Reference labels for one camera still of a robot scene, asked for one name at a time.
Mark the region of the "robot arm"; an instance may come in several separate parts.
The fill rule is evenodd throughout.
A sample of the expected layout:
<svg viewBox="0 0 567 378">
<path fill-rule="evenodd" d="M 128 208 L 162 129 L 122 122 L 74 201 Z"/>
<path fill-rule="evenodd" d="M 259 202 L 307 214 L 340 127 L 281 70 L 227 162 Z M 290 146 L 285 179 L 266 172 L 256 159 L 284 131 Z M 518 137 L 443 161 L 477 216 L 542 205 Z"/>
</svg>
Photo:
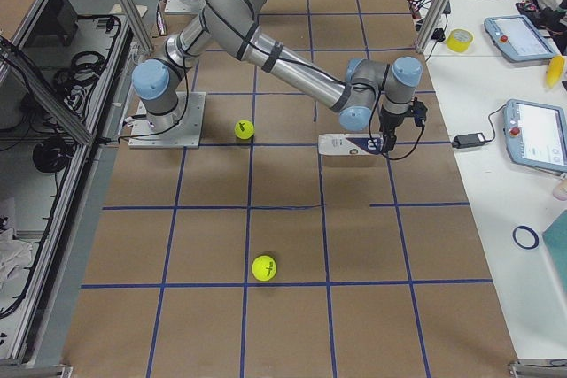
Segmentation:
<svg viewBox="0 0 567 378">
<path fill-rule="evenodd" d="M 423 73 L 418 59 L 401 57 L 391 64 L 353 59 L 339 80 L 262 32 L 258 15 L 266 2 L 205 0 L 181 33 L 168 37 L 158 55 L 134 68 L 132 85 L 153 134 L 180 125 L 184 107 L 176 88 L 210 42 L 325 105 L 349 132 L 367 130 L 378 118 L 378 135 L 371 139 L 376 154 L 393 150 L 395 130 L 405 119 L 425 127 L 427 108 L 414 96 Z"/>
</svg>

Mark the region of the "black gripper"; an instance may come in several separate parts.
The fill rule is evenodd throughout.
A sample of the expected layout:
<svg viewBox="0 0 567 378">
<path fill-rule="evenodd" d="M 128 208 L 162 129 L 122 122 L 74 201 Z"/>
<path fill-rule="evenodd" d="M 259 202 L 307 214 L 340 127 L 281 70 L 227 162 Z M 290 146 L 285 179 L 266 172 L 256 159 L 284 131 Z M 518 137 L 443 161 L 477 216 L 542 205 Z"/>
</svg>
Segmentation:
<svg viewBox="0 0 567 378">
<path fill-rule="evenodd" d="M 427 112 L 427 106 L 421 101 L 413 101 L 401 113 L 389 112 L 382 106 L 380 110 L 380 132 L 383 134 L 382 152 L 388 153 L 394 149 L 397 140 L 395 129 L 401 126 L 405 119 L 412 119 L 417 127 L 424 129 Z"/>
</svg>

